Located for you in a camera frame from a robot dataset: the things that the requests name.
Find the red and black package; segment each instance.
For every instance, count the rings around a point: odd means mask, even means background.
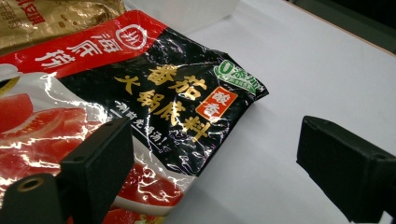
[[[130,118],[135,166],[105,223],[162,223],[268,94],[226,53],[140,11],[1,57],[0,81],[1,108],[15,110],[0,117],[0,160],[12,161],[0,163],[3,192],[26,175],[56,175],[62,156],[100,124]]]

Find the haidilao logo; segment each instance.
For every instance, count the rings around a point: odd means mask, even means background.
[[[117,39],[129,49],[142,49],[147,42],[147,31],[141,26],[132,24],[116,32]]]

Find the food package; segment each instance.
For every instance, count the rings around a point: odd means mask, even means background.
[[[135,165],[111,224],[162,223],[268,93],[228,54],[138,10],[0,57],[0,81],[2,195],[26,175],[58,174],[59,160],[102,123],[130,119]]]
[[[0,0],[0,55],[73,34],[123,12],[122,0]]]

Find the red label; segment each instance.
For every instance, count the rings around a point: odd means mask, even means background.
[[[128,11],[115,20],[91,29],[10,53],[0,63],[10,63],[19,72],[56,72],[65,77],[146,52],[166,25],[141,11]]]
[[[228,107],[233,103],[238,95],[217,87],[206,99],[196,108],[196,112],[202,117],[216,122]]]

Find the hot pot seasoning packet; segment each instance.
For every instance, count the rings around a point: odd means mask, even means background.
[[[248,107],[268,94],[226,53],[141,11],[0,58],[0,189],[128,117],[134,168],[104,223],[162,223]]]
[[[1,0],[0,55],[117,18],[122,0]]]

